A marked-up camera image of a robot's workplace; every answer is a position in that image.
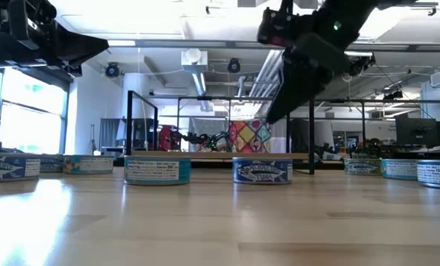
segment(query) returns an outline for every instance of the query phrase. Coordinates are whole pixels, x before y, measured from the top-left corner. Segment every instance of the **colorful patterned fabric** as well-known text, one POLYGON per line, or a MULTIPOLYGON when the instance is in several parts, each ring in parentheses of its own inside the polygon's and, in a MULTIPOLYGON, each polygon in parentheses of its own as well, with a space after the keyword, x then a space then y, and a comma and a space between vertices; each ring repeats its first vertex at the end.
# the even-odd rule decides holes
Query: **colorful patterned fabric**
POLYGON ((231 121, 230 141, 233 152, 269 153, 271 126, 265 120, 231 121))

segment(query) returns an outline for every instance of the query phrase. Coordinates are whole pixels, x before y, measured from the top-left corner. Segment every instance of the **fish illustration on label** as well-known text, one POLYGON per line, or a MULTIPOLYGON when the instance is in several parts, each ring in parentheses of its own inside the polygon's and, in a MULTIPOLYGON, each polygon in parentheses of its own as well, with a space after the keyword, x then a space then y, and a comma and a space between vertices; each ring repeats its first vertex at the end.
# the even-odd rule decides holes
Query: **fish illustration on label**
POLYGON ((24 167, 16 165, 20 164, 18 159, 13 159, 13 163, 7 162, 6 159, 7 157, 0 158, 0 179, 9 177, 21 177, 21 171, 19 170, 24 169, 24 167))
POLYGON ((237 173, 253 182, 285 182, 287 181, 287 171, 279 168, 276 162, 270 164, 261 161, 253 161, 251 164, 238 164, 237 173))
POLYGON ((62 158, 41 158, 42 171, 62 171, 64 161, 62 158))
POLYGON ((373 164, 364 163, 364 162, 352 162, 352 163, 348 163, 346 165, 346 168, 350 172, 371 173, 371 172, 376 171, 378 168, 380 169, 380 166, 378 167, 373 164))

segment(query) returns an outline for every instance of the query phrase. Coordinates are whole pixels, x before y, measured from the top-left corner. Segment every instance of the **light fixture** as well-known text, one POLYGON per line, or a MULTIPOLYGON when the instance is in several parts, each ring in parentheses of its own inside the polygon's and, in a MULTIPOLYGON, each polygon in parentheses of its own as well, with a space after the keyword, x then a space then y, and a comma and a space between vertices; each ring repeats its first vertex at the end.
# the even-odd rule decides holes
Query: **light fixture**
POLYGON ((396 116, 398 116, 398 115, 403 115, 403 114, 407 114, 407 113, 409 113, 409 112, 414 112, 415 110, 405 110, 405 111, 402 111, 402 112, 397 112, 397 113, 395 113, 395 114, 391 114, 391 115, 385 115, 384 117, 396 117, 396 116))
POLYGON ((345 51, 348 56, 373 56, 372 52, 355 52, 355 51, 345 51))
POLYGON ((133 47, 137 45, 137 43, 133 40, 108 40, 109 46, 124 46, 124 47, 133 47))

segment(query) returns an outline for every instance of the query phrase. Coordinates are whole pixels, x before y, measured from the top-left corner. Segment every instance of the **tuna can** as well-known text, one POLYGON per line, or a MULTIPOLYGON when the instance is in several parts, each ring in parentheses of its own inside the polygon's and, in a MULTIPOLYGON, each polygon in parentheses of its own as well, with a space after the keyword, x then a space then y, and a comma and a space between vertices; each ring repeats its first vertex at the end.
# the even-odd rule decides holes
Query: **tuna can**
POLYGON ((292 181, 292 159, 233 158, 233 182, 254 185, 285 185, 292 181))
POLYGON ((62 173, 64 156, 60 154, 42 154, 37 158, 41 160, 41 173, 62 173))
POLYGON ((345 159, 345 174, 381 175, 380 159, 345 159))
POLYGON ((417 180, 417 160, 382 160, 382 176, 399 180, 417 180))
POLYGON ((421 185, 440 188, 440 160, 418 160, 417 176, 421 185))
POLYGON ((111 174, 113 170, 112 156, 64 155, 65 174, 111 174))
POLYGON ((0 182, 35 180, 40 170, 41 161, 33 154, 0 153, 0 182))
POLYGON ((183 185, 190 182, 190 158, 125 156, 129 185, 183 185))

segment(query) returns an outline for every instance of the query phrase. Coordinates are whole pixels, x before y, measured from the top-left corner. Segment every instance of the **can label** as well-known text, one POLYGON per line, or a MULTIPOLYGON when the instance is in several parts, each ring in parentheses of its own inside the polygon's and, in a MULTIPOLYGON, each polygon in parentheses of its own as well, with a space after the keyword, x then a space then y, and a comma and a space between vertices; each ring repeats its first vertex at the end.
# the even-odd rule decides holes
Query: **can label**
POLYGON ((42 173, 61 173, 63 171, 64 158, 62 155, 55 155, 54 157, 41 157, 41 172, 42 173))
POLYGON ((128 184, 183 184, 190 181, 189 159, 126 157, 125 181, 128 184))
POLYGON ((179 180, 179 162, 130 160, 126 175, 133 180, 179 180))
POLYGON ((233 164, 235 181, 246 183, 284 183, 292 179, 289 161, 239 160, 233 164))
POLYGON ((68 174, 107 174, 113 171, 112 157, 78 157, 64 158, 64 173, 68 174))
POLYGON ((440 185, 440 163, 419 163, 417 174, 419 182, 440 185))
POLYGON ((417 162, 415 160, 383 160, 382 175, 387 178, 417 180, 417 162))
POLYGON ((381 160, 345 159, 345 173, 381 175, 381 160))
POLYGON ((0 180, 16 180, 18 178, 37 177, 40 174, 39 159, 0 157, 0 180))

